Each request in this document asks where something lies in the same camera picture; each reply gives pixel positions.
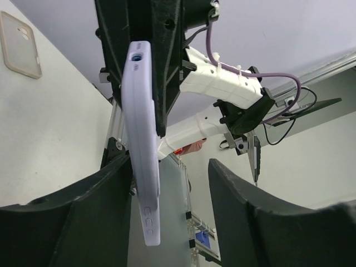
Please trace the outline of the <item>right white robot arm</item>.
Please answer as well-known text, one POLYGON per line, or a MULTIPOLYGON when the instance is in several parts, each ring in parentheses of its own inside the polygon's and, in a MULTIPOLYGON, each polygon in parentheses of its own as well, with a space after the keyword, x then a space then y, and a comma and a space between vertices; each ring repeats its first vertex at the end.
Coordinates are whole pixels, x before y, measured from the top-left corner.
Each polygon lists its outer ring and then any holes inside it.
POLYGON ((97 37, 113 90, 109 145, 131 157, 162 160, 223 134, 231 148, 256 150, 248 137, 274 104, 262 75, 224 66, 186 32, 211 32, 218 1, 96 1, 97 37))

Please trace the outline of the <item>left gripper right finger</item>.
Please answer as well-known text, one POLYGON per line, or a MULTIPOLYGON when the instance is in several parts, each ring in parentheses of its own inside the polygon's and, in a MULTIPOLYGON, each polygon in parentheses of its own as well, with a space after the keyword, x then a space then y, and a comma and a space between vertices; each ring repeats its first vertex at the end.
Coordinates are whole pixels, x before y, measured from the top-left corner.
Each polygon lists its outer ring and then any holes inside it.
POLYGON ((223 266, 354 266, 355 206, 308 209, 275 197, 216 159, 209 187, 223 266))

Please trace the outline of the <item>lilac phone case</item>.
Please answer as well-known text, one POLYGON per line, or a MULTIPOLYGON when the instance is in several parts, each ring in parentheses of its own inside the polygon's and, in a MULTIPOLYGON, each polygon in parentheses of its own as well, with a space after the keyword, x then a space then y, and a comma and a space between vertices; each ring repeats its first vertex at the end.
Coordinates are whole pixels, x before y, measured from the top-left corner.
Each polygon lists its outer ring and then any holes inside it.
POLYGON ((128 47, 121 101, 145 244, 158 246, 161 242, 160 176, 148 41, 133 41, 128 47))

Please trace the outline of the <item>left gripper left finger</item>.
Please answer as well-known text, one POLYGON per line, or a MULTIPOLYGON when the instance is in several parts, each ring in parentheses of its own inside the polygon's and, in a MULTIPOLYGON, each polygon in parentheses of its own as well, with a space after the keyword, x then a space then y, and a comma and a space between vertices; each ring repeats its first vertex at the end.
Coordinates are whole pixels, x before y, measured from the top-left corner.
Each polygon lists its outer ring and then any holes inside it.
POLYGON ((1 208, 2 266, 126 266, 130 158, 28 204, 1 208))

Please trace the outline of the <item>beige phone case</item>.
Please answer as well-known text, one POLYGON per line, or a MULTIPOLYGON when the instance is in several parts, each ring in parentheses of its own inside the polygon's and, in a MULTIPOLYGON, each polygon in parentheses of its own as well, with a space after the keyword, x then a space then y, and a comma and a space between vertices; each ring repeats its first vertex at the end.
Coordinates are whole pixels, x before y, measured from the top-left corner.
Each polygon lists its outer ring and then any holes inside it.
POLYGON ((8 69, 36 80, 42 77, 32 28, 5 11, 1 11, 1 47, 8 69))

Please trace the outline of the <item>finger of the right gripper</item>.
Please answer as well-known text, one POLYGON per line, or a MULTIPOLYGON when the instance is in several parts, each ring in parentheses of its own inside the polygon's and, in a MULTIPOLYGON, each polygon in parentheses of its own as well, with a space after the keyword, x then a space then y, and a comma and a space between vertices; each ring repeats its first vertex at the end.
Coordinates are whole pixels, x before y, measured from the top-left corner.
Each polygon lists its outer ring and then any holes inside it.
POLYGON ((179 95, 183 1, 152 1, 152 52, 156 132, 166 135, 167 117, 179 95))
POLYGON ((126 1, 95 1, 100 37, 115 101, 121 105, 121 81, 129 45, 126 1))

